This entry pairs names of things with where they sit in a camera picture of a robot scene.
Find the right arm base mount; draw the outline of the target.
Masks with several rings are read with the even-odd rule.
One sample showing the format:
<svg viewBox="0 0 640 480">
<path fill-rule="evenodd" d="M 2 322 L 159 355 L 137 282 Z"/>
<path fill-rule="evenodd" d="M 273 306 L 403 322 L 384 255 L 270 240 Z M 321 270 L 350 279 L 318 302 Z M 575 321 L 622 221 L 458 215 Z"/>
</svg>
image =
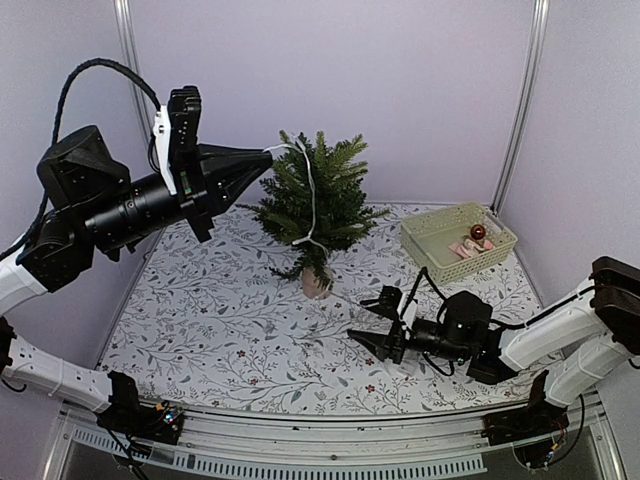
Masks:
<svg viewBox="0 0 640 480">
<path fill-rule="evenodd" d="M 586 404 L 583 395 L 579 395 L 578 399 L 580 422 L 570 444 L 567 443 L 567 409 L 558 410 L 554 406 L 544 407 L 539 412 L 535 412 L 533 407 L 521 407 L 487 414 L 482 418 L 483 429 L 480 435 L 487 439 L 491 446 L 548 435 L 545 440 L 512 449 L 516 461 L 528 471 L 548 469 L 569 456 L 581 439 L 586 420 Z"/>
</svg>

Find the pale green perforated basket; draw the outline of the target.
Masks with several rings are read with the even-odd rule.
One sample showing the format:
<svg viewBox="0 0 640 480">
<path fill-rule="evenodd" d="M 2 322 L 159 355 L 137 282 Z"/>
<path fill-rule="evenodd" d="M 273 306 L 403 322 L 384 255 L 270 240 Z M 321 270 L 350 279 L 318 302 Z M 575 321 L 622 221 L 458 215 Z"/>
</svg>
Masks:
<svg viewBox="0 0 640 480">
<path fill-rule="evenodd" d="M 471 228 L 481 224 L 494 249 L 463 259 L 449 246 L 471 238 Z M 401 245 L 414 263 L 425 267 L 437 285 L 459 281 L 504 261 L 517 236 L 488 208 L 474 202 L 409 216 L 400 223 Z"/>
</svg>

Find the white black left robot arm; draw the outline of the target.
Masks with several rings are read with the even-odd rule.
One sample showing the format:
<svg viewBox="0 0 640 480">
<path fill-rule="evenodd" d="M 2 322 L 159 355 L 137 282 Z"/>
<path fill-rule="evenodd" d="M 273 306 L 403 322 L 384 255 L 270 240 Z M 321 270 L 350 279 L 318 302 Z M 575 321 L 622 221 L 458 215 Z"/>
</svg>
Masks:
<svg viewBox="0 0 640 480">
<path fill-rule="evenodd" d="M 122 249 L 174 223 L 210 240 L 213 218 L 273 163 L 266 150 L 200 144 L 186 127 L 172 134 L 167 153 L 164 172 L 134 181 L 95 125 L 53 143 L 37 166 L 53 208 L 1 262 L 2 312 L 75 281 L 95 252 L 118 261 Z"/>
</svg>

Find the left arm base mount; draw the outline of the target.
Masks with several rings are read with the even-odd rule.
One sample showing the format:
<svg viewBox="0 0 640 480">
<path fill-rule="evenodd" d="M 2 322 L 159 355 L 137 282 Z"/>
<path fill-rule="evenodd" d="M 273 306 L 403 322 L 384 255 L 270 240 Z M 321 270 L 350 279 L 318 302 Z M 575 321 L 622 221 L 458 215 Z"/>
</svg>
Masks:
<svg viewBox="0 0 640 480">
<path fill-rule="evenodd" d="M 177 445 L 184 425 L 184 409 L 169 401 L 154 406 L 135 400 L 114 400 L 97 414 L 97 424 L 127 437 Z"/>
</svg>

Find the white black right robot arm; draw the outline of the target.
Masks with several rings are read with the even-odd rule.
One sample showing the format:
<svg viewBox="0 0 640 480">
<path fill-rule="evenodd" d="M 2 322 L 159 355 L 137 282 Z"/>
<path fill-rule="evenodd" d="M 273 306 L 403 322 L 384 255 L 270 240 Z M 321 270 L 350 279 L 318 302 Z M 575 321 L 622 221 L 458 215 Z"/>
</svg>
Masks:
<svg viewBox="0 0 640 480">
<path fill-rule="evenodd" d="M 379 361 L 402 362 L 408 350 L 467 369 L 471 379 L 497 385 L 547 354 L 576 350 L 532 384 L 517 427 L 537 436 L 564 414 L 584 390 L 639 354 L 639 270 L 612 257 L 592 264 L 577 289 L 520 324 L 502 323 L 493 308 L 469 291 L 445 298 L 435 320 L 417 315 L 414 292 L 384 286 L 361 306 L 391 322 L 385 334 L 350 329 L 347 335 Z"/>
</svg>

